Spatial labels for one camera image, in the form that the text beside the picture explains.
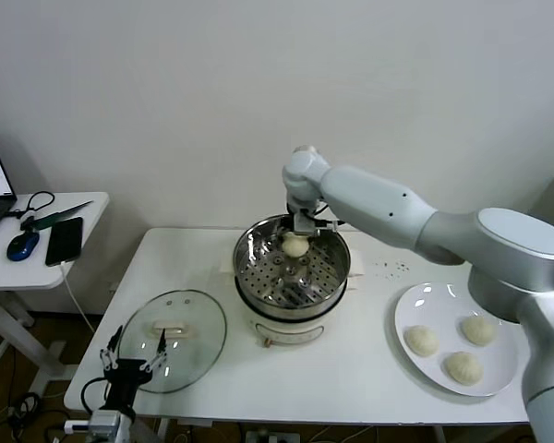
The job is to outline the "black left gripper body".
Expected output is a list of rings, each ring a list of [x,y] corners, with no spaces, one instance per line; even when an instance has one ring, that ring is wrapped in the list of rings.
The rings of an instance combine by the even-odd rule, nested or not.
[[[110,383],[105,410],[132,410],[139,387],[152,379],[147,370],[148,362],[143,359],[120,358],[116,368],[104,369],[104,376]]]

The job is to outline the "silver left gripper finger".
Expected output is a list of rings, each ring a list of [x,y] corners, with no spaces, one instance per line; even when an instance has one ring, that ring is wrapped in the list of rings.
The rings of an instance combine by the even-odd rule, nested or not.
[[[123,327],[120,326],[116,330],[115,334],[108,341],[106,347],[100,350],[100,359],[101,359],[102,367],[104,371],[110,371],[113,369],[117,369],[118,367],[118,364],[116,362],[115,350],[121,338],[122,332],[123,332]]]
[[[166,359],[167,352],[165,329],[162,329],[155,356],[146,363],[142,364],[139,367],[139,370],[142,372],[156,372],[163,366],[163,364],[166,362]]]

